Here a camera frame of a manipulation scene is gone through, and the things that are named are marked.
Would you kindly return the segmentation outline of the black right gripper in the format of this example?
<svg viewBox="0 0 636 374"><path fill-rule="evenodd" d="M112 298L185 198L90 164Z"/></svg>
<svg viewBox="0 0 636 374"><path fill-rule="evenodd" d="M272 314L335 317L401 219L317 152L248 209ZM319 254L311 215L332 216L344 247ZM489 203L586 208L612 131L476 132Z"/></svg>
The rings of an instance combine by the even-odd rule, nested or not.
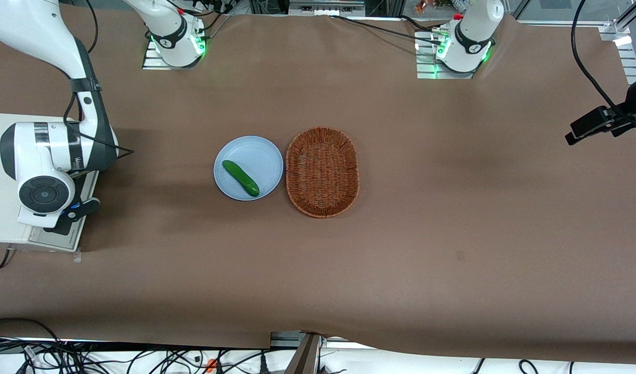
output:
<svg viewBox="0 0 636 374"><path fill-rule="evenodd" d="M74 223L80 222L85 216L92 215L92 213L99 210L99 199L86 199L85 201L77 202L61 212L54 228L44 228L43 231L68 236Z"/></svg>

